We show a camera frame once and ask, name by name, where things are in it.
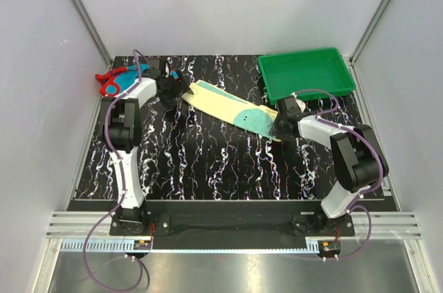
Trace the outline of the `teal and yellow towel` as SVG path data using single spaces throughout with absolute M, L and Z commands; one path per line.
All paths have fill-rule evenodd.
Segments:
M 276 110 L 250 103 L 203 80 L 191 83 L 190 90 L 192 93 L 184 93 L 182 99 L 195 109 L 240 129 L 280 141 L 271 135 L 278 115 Z

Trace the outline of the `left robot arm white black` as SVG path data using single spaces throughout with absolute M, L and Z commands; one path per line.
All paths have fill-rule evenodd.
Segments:
M 111 214 L 117 223 L 140 235 L 150 225 L 138 176 L 137 156 L 143 131 L 141 107 L 152 98 L 158 98 L 165 107 L 173 106 L 192 90 L 164 57 L 110 69 L 95 75 L 95 79 L 101 85 L 102 96 L 100 135 L 110 153 L 118 188 L 117 205 Z

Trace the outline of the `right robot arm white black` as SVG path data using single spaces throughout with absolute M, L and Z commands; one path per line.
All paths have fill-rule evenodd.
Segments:
M 352 127 L 310 114 L 295 95 L 277 102 L 278 115 L 271 133 L 278 139 L 304 138 L 332 152 L 336 182 L 314 212 L 309 229 L 323 235 L 337 230 L 357 200 L 378 188 L 389 168 L 373 129 Z

